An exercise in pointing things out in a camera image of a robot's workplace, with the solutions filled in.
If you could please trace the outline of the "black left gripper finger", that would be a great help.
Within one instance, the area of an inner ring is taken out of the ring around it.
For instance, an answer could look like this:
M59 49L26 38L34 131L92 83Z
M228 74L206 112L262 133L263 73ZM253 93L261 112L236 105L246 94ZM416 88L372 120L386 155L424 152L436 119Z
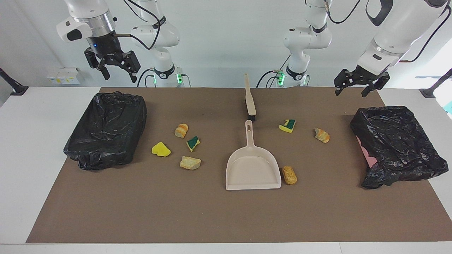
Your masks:
M353 72L348 70L342 70L339 72L337 77L334 79L336 96L339 96L345 88L352 86L351 85L351 83L353 82L352 75Z
M389 81L390 76L382 76L379 79L377 79L374 83L370 83L368 86L364 88L361 95L362 97L366 97L370 92L375 90L381 90L386 83Z

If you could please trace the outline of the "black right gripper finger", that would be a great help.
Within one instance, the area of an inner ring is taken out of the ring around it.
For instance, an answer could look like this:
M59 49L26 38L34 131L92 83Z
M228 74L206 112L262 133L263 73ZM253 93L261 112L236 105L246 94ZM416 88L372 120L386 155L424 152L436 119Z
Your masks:
M132 83L137 82L137 73L140 71L141 65L135 55L134 51L128 51L122 53L122 60L119 63L119 67L125 70L131 79Z
M87 48L84 51L84 55L86 57L86 60L89 64L89 66L92 69L97 69L98 71L100 71L105 80L108 80L111 77L107 68L105 67L105 59L103 57L101 57L101 59L99 61L97 59L95 52L92 50L92 48Z

